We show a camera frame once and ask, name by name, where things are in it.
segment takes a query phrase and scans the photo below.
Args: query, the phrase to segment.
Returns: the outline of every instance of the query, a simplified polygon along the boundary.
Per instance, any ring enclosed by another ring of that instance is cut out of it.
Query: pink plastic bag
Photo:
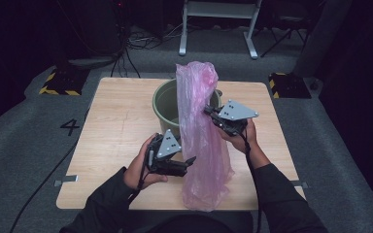
[[[183,201],[191,210],[210,212],[229,193],[233,175],[226,141],[203,113],[218,83],[214,65],[190,62],[177,65],[177,98],[183,157],[196,156],[184,177]]]

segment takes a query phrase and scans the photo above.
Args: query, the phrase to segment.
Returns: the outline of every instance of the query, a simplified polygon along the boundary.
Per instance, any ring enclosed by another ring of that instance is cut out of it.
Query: black sleeve
[[[128,197],[134,191],[123,182],[125,171],[126,168],[121,168],[93,191],[87,198],[85,207],[60,233],[117,233],[125,223],[129,208]]]
[[[261,209],[271,232],[327,232],[320,218],[274,164],[254,170]]]

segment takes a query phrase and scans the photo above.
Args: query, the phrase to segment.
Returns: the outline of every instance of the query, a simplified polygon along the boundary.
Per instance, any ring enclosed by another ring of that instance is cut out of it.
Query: green bucket
[[[211,96],[210,105],[220,107],[220,94],[217,90]],[[181,135],[178,119],[177,80],[165,82],[155,91],[153,111],[159,118],[162,133],[171,129],[175,136]]]

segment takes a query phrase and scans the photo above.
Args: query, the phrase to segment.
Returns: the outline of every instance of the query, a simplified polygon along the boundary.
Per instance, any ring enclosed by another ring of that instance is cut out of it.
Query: human hand
[[[148,144],[155,137],[155,135],[156,134],[152,134],[150,138],[147,141],[145,141],[145,143],[141,146],[138,155],[132,160],[128,169],[123,174],[123,181],[128,187],[132,189],[138,188],[138,182],[139,182],[139,178],[141,177],[141,171],[142,169],[144,169],[143,166],[144,166],[145,153],[147,152]],[[158,174],[148,174],[148,172],[149,172],[148,168],[145,167],[145,172],[144,172],[145,181],[144,181],[144,185],[142,186],[142,189],[148,187],[149,185],[153,183],[168,182],[168,178],[166,176],[158,175]]]
[[[245,128],[247,133],[245,133],[245,132],[242,132],[242,133],[243,133],[244,136],[247,136],[247,141],[250,144],[250,147],[252,149],[253,148],[258,148],[259,145],[258,145],[258,142],[256,140],[255,124],[254,124],[254,122],[251,118],[248,118],[247,121],[248,121],[248,125]],[[239,135],[231,137],[228,134],[226,134],[222,129],[220,129],[220,128],[217,128],[217,129],[220,132],[220,136],[223,139],[230,142],[235,149],[239,150],[242,153],[245,153],[245,142],[244,142],[244,139],[242,137],[240,137]]]

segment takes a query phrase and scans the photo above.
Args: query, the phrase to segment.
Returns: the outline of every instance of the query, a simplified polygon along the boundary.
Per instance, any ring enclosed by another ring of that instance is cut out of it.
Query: metal bracket
[[[73,176],[65,176],[62,181],[55,180],[53,183],[53,186],[61,186],[63,183],[68,183],[68,182],[77,182],[78,181],[78,175],[73,175]]]
[[[178,144],[175,136],[172,134],[171,130],[168,129],[163,136],[162,143],[159,147],[157,158],[165,157],[169,154],[173,154],[181,151],[181,146]]]
[[[293,186],[297,187],[297,186],[300,186],[304,189],[306,188],[309,188],[311,186],[308,185],[308,183],[305,183],[305,182],[301,182],[301,181],[290,181],[292,183]]]
[[[228,103],[226,103],[223,106],[222,110],[220,111],[219,116],[224,119],[238,120],[238,119],[258,117],[259,113],[230,99],[228,100]]]

